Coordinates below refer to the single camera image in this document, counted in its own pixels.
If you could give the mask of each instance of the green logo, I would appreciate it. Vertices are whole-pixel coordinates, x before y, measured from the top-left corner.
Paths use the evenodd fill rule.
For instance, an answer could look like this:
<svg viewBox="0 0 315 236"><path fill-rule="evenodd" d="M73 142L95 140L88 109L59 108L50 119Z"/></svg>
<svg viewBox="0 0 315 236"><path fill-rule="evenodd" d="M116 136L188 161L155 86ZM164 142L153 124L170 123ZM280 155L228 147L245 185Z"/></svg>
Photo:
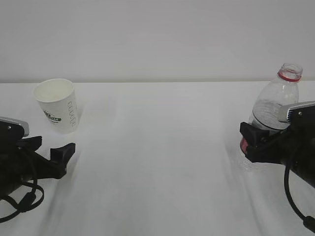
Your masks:
<svg viewBox="0 0 315 236"><path fill-rule="evenodd" d="M44 110L45 115L52 123L59 123L61 121L61 118L56 118L53 114L49 113L48 111Z"/></svg>

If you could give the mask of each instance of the white paper cup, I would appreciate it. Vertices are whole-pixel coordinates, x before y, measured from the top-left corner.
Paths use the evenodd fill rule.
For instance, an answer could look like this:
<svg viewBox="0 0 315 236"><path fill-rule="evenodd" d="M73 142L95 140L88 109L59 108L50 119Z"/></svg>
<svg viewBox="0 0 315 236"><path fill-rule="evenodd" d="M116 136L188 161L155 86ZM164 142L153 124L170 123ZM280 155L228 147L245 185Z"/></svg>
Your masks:
<svg viewBox="0 0 315 236"><path fill-rule="evenodd" d="M66 79L44 81L34 89L34 97L55 129L62 134L78 127L74 84Z"/></svg>

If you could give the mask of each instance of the white table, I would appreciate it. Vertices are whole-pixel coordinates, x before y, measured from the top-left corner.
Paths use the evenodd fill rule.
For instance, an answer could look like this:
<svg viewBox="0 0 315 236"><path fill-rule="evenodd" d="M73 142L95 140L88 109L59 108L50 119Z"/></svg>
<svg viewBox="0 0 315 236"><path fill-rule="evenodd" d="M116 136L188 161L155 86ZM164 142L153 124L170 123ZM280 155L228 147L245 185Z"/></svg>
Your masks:
<svg viewBox="0 0 315 236"><path fill-rule="evenodd" d="M63 179L39 182L43 204L0 224L1 236L312 235L285 198L284 166L237 161L239 124L266 82L76 84L81 119L69 135L49 126L35 85L1 84L0 115L27 121L47 158L70 142L77 151ZM300 101L315 100L315 82L299 86ZM290 186L314 216L315 190L294 174ZM0 216L11 211L1 202Z"/></svg>

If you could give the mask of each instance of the cup rim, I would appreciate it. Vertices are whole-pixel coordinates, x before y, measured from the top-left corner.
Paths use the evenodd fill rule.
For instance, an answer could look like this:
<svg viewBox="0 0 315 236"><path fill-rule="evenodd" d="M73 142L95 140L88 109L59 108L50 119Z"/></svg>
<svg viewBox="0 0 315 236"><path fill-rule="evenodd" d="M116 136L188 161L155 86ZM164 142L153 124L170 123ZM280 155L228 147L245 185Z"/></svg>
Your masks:
<svg viewBox="0 0 315 236"><path fill-rule="evenodd" d="M63 98L60 98L60 99L57 99L57 100L44 101L44 100L38 99L38 98L35 96L35 91L38 89L38 87L40 87L41 85L43 85L43 84L45 84L45 83L51 82L51 81L53 81L53 80L63 80L63 81L70 82L70 84L72 85L72 90L71 90L71 92L70 92L67 96L65 96L65 97L63 97ZM73 92L74 92L74 84L73 84L72 81L67 80L67 79L62 79L62 78L55 78L55 79L45 80L45 81L39 83L39 84L34 88L34 90L33 90L33 97L34 97L35 100L37 100L38 102L42 102L42 103L54 103L54 102L59 102L59 101L62 101L62 100L64 100L64 99L70 97L70 96L73 94Z"/></svg>

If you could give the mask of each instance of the clear plastic bottle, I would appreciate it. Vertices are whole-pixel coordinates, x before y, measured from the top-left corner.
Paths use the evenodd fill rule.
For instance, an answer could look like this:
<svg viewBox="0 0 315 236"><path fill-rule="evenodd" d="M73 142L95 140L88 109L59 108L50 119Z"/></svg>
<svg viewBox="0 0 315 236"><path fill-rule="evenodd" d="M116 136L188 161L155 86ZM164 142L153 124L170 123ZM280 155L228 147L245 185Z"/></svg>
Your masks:
<svg viewBox="0 0 315 236"><path fill-rule="evenodd" d="M282 105L288 105L299 101L299 89L297 83L300 81L303 69L301 66L285 63L279 70L277 77L272 80L258 96L249 124L275 134L286 129L289 124L278 121L278 112ZM243 166L246 169L257 169L260 163L251 163L245 156L247 142L243 138L240 143L243 156Z"/></svg>

